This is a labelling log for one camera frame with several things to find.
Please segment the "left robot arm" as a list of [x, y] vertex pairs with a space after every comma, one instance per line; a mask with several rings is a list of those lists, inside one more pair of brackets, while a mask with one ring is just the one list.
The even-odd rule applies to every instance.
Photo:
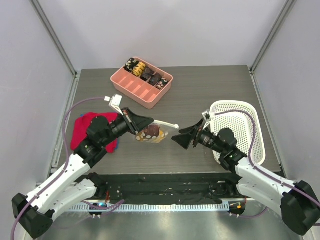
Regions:
[[91, 197], [102, 199], [107, 183], [96, 173], [75, 186], [71, 184], [102, 160], [108, 153], [107, 145], [126, 133], [139, 133], [153, 122], [153, 118], [137, 115], [127, 107], [113, 121], [103, 115], [94, 117], [86, 137], [63, 166], [28, 194], [17, 193], [12, 198], [13, 225], [21, 225], [31, 238], [37, 239], [72, 205]]

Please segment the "clear zip top bag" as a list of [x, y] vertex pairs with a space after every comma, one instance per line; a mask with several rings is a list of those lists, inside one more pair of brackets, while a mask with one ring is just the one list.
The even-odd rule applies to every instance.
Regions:
[[178, 124], [154, 120], [154, 122], [135, 135], [135, 140], [140, 143], [158, 144], [180, 129]]

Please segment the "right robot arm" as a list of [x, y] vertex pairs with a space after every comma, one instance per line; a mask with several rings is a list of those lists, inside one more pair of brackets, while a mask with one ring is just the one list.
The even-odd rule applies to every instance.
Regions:
[[253, 163], [250, 156], [238, 147], [230, 128], [212, 133], [200, 120], [172, 136], [184, 149], [202, 145], [219, 154], [220, 165], [239, 176], [226, 184], [226, 193], [233, 198], [243, 195], [252, 198], [277, 213], [294, 233], [304, 236], [320, 219], [320, 202], [313, 188], [305, 181], [283, 178]]

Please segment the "dark red fake fruit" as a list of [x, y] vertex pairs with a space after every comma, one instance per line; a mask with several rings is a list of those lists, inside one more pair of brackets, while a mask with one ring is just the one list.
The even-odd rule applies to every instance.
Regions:
[[147, 138], [157, 138], [160, 135], [160, 127], [158, 125], [149, 125], [143, 132]]

